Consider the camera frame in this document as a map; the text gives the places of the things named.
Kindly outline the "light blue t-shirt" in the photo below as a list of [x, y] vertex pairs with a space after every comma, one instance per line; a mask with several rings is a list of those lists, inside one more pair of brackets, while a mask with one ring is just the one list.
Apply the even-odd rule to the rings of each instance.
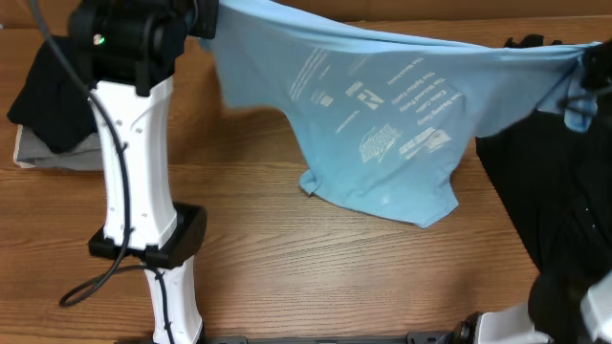
[[457, 206], [450, 176], [471, 139], [557, 113], [565, 97], [596, 109], [580, 84], [582, 44], [489, 48], [224, 0], [206, 46], [228, 106], [285, 114], [307, 193], [420, 227]]

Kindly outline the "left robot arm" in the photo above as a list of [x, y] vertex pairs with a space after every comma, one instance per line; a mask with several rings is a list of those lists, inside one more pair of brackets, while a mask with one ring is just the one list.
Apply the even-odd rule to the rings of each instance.
[[110, 275], [137, 259], [150, 289], [155, 343], [201, 343], [194, 261], [206, 232], [199, 205], [170, 195], [167, 123], [177, 58], [191, 37], [215, 35], [217, 0], [84, 1], [68, 21], [97, 122], [106, 219], [90, 239]]

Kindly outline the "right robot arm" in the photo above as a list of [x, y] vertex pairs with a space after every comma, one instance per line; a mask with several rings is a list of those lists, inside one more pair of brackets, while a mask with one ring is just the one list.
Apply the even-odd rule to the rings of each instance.
[[585, 341], [581, 299], [611, 269], [610, 124], [578, 133], [535, 112], [476, 152], [539, 271], [529, 320], [554, 343]]

